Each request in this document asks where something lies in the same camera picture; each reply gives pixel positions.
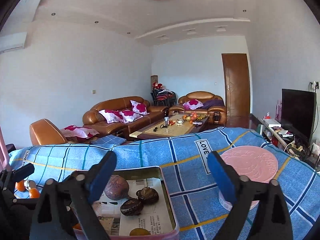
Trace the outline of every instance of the fruit on table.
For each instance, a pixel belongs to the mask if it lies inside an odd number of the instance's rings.
[[[142,209],[143,203],[136,198],[127,200],[120,207],[121,213],[125,216],[139,215]]]
[[[129,198],[128,192],[128,182],[119,175],[112,175],[108,181],[108,184],[104,188],[104,193],[112,200]]]
[[[30,198],[39,198],[40,193],[36,188],[32,188],[29,190],[29,196],[30,196]]]
[[[20,182],[16,182],[16,189],[20,192],[24,192],[26,187],[24,186],[24,179]]]
[[[136,192],[138,200],[142,201],[143,204],[153,204],[159,200],[158,192],[151,187],[144,187]]]
[[[135,228],[131,230],[129,236],[149,236],[150,232],[144,228]]]

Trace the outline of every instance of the pink floral pillow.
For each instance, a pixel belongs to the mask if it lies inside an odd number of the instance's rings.
[[[186,102],[183,104],[183,107],[186,109],[186,110],[195,110],[199,107],[202,107],[203,104],[197,100],[197,99],[191,99],[190,101]]]
[[[132,111],[137,113],[137,114],[147,114],[147,107],[144,103],[138,103],[136,101],[131,101],[131,105],[132,105]]]
[[[134,120],[137,120],[142,117],[140,114],[136,114],[133,111],[130,110],[123,110],[119,112],[121,116],[123,117],[123,122],[128,123],[128,122],[133,122]]]
[[[123,122],[123,117],[118,111],[114,110],[101,110],[99,111],[100,114],[107,120],[107,123],[113,122]]]
[[[61,129],[60,131],[65,137],[76,136],[79,138],[86,138],[86,139],[89,139],[95,136],[96,134],[98,134],[98,132],[95,129],[78,127],[75,125],[70,125],[66,128]]]

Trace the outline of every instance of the blue plaid bedsheet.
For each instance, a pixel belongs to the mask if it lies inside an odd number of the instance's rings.
[[[10,153],[14,169],[25,163],[35,165],[33,179],[41,189],[48,178],[62,181],[74,170],[88,170],[98,163],[107,150],[117,155],[116,169],[159,165],[164,172],[169,194],[179,225],[180,239],[213,239],[228,212],[218,200],[218,187],[207,172],[199,153],[198,140],[205,139],[211,150],[220,154],[244,145],[263,147],[272,152],[279,169],[279,181],[288,205],[293,236],[302,240],[320,214],[320,177],[307,164],[290,157],[255,131],[220,127],[196,134],[173,138],[151,139],[127,145],[65,144],[34,146]],[[16,197],[28,197],[27,192],[15,192]],[[239,239],[246,239],[257,207],[247,217]]]

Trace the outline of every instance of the coffee table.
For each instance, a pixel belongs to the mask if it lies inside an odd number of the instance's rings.
[[[169,116],[170,120],[181,119],[184,114],[173,114]],[[157,139],[157,138],[165,138],[165,137],[173,137],[179,136],[188,133],[197,133],[204,131],[208,126],[209,115],[207,115],[204,119],[201,120],[203,122],[202,125],[194,125],[190,122],[186,121],[182,125],[169,125],[167,128],[160,128],[160,125],[164,125],[164,120],[154,122],[132,134],[130,137],[146,140],[146,139]]]

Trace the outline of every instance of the small orange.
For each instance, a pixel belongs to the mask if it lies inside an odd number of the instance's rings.
[[[29,190],[29,196],[30,196],[30,198],[39,198],[40,193],[36,188],[32,188]]]
[[[21,192],[26,190],[26,187],[24,186],[24,179],[20,182],[16,182],[16,189]]]

